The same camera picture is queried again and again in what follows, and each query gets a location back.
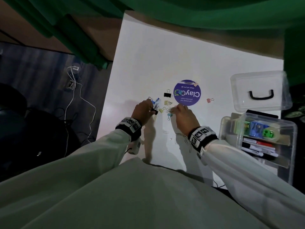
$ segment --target white table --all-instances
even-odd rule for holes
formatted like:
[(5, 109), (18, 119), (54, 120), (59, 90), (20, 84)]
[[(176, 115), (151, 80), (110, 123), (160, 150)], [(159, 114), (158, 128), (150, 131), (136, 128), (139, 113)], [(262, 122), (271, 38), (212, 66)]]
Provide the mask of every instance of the white table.
[[(189, 108), (201, 125), (210, 126), (218, 134), (221, 119), (235, 112), (230, 77), (236, 73), (282, 69), (283, 60), (204, 42), (150, 26), (125, 14), (97, 138), (114, 130), (120, 120), (131, 116), (136, 104), (149, 96), (161, 98), (161, 103), (170, 100), (171, 107), (176, 105), (173, 96), (169, 99), (163, 94), (167, 89), (173, 93), (175, 85), (185, 79), (196, 81), (201, 89), (200, 100)], [(207, 98), (214, 98), (214, 101), (208, 103)], [(280, 111), (268, 113), (280, 116)], [(165, 112), (158, 113), (155, 123), (142, 129), (144, 146), (138, 157), (151, 158), (151, 164), (204, 177), (211, 185), (213, 179), (222, 185), (222, 181), (201, 164), (194, 150), (189, 153), (190, 146), (183, 137), (173, 135), (172, 122), (167, 120)], [(134, 155), (127, 153), (122, 162), (132, 157)]]

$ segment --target person's right hand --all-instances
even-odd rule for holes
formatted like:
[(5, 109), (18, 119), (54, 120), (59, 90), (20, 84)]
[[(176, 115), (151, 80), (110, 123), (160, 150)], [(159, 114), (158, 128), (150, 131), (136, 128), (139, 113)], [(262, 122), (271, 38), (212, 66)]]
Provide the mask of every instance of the person's right hand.
[(190, 131), (200, 127), (196, 116), (187, 106), (178, 104), (171, 112), (176, 115), (177, 127), (184, 135), (189, 136)]

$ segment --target round sticker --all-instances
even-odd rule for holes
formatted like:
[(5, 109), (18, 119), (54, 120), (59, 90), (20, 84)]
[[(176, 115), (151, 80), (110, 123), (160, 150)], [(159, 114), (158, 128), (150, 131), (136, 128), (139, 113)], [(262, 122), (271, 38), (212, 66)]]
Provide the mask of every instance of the round sticker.
[(201, 90), (196, 82), (186, 79), (176, 84), (173, 94), (179, 104), (190, 106), (198, 102)]

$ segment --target white sleeve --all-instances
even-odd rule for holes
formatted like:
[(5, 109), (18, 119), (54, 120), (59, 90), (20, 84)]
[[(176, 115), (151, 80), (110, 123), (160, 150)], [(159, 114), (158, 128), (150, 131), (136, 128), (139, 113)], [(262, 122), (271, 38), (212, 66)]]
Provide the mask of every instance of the white sleeve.
[(66, 158), (0, 183), (0, 225), (21, 228), (38, 215), (118, 166), (131, 137), (116, 129)]
[(234, 199), (272, 228), (304, 228), (305, 195), (267, 170), (255, 158), (214, 140), (201, 148), (207, 164)]

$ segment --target wristband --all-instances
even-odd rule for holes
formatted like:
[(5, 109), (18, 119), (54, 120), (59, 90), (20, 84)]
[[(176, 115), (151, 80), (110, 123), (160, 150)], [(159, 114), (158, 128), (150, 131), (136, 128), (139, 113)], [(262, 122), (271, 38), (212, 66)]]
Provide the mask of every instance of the wristband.
[(129, 134), (132, 138), (132, 141), (137, 140), (141, 136), (142, 124), (136, 119), (131, 117), (125, 117), (115, 129), (120, 129)]
[(201, 147), (205, 147), (212, 140), (218, 139), (216, 133), (210, 127), (201, 126), (190, 131), (188, 139), (195, 150), (200, 153)]

